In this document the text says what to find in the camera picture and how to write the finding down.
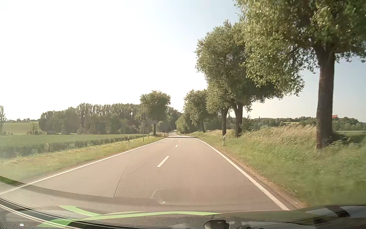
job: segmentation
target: hazy sky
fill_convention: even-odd
[[[206,88],[197,39],[236,12],[232,0],[1,0],[0,105],[8,119],[37,119],[161,90],[181,111],[188,91]],[[366,122],[366,63],[342,61],[335,72],[333,113]],[[303,75],[299,97],[254,104],[250,116],[315,117],[318,74]]]

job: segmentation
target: tall grass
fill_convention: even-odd
[[[236,156],[275,184],[310,206],[366,203],[366,137],[360,143],[336,142],[316,150],[316,128],[284,126],[244,133],[194,133]]]

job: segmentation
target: road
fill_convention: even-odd
[[[156,202],[156,209],[255,211],[281,210],[284,206],[272,192],[252,182],[206,143],[175,133],[144,147],[34,181],[32,186],[104,200],[151,200]],[[14,190],[5,197],[36,198],[23,192]],[[153,209],[150,203],[146,203],[147,208]]]

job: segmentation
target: road marking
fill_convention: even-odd
[[[153,143],[157,143],[157,142],[159,142],[159,141],[155,141],[155,142],[149,143],[149,144],[147,144],[147,145],[151,145],[151,144],[153,144]],[[23,188],[23,187],[26,187],[26,186],[28,186],[28,185],[33,185],[33,184],[38,183],[38,182],[40,182],[40,181],[47,180],[47,179],[49,179],[49,178],[52,178],[52,177],[55,177],[55,176],[58,176],[58,175],[61,175],[61,174],[65,174],[65,173],[67,173],[67,172],[71,172],[71,171],[76,170],[76,169],[80,169],[80,168],[86,167],[87,165],[92,165],[92,164],[95,164],[95,163],[97,163],[97,162],[100,162],[100,161],[103,161],[103,160],[106,160],[106,159],[110,159],[110,158],[113,158],[113,157],[115,157],[115,156],[119,156],[119,155],[124,154],[124,153],[131,152],[131,151],[133,151],[133,150],[135,150],[135,149],[139,149],[139,148],[145,147],[145,146],[147,146],[147,145],[143,145],[143,146],[140,146],[140,147],[138,147],[138,148],[130,149],[130,150],[127,150],[127,151],[122,152],[122,153],[119,153],[119,154],[115,154],[115,155],[112,155],[112,156],[109,156],[109,157],[106,157],[106,158],[103,158],[103,159],[99,159],[99,160],[97,160],[97,161],[93,161],[93,162],[87,163],[87,164],[85,164],[85,165],[80,165],[80,166],[74,167],[74,168],[72,168],[72,169],[65,170],[65,171],[63,171],[63,172],[59,172],[59,173],[56,173],[56,174],[53,174],[53,175],[50,175],[50,176],[47,176],[47,177],[44,177],[44,178],[41,178],[41,179],[38,179],[38,180],[34,180],[34,181],[29,182],[29,183],[27,183],[27,184],[23,184],[23,185],[17,186],[17,187],[15,187],[15,188],[11,189],[11,190],[7,190],[7,191],[4,191],[4,192],[1,192],[1,193],[0,193],[0,195],[5,194],[5,193],[8,193],[8,192],[11,192],[11,191],[14,191],[14,190],[17,190],[17,189],[20,189],[20,188]]]
[[[267,195],[267,197],[269,197],[269,199],[271,199],[277,206],[279,206],[282,210],[285,211],[290,211],[290,209],[284,205],[280,200],[278,200],[274,195],[272,195],[268,190],[266,190],[266,188],[264,188],[262,185],[260,185],[255,179],[253,179],[250,175],[248,175],[244,170],[242,170],[238,165],[236,165],[235,163],[233,163],[230,159],[228,159],[224,154],[222,154],[220,151],[216,150],[214,147],[212,147],[211,145],[203,142],[202,140],[196,138],[197,140],[201,141],[202,143],[208,145],[211,149],[214,149],[214,151],[216,151],[217,153],[219,153],[224,159],[226,159],[230,164],[232,164],[236,169],[238,169],[238,171],[240,171],[240,173],[242,173],[246,178],[248,178],[248,180],[250,180],[256,187],[259,188],[259,190],[261,190],[265,195]]]
[[[162,161],[162,162],[160,162],[160,164],[159,164],[158,166],[156,166],[156,167],[160,167],[160,166],[162,166],[162,165],[163,165],[163,163],[165,163],[165,161],[166,161],[168,158],[169,158],[169,156],[165,157],[165,159],[163,159],[163,161]]]

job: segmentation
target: car hood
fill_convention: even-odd
[[[76,206],[32,209],[0,197],[1,228],[204,228],[208,221],[230,228],[366,227],[366,205],[330,205],[293,211],[124,211],[103,213]]]

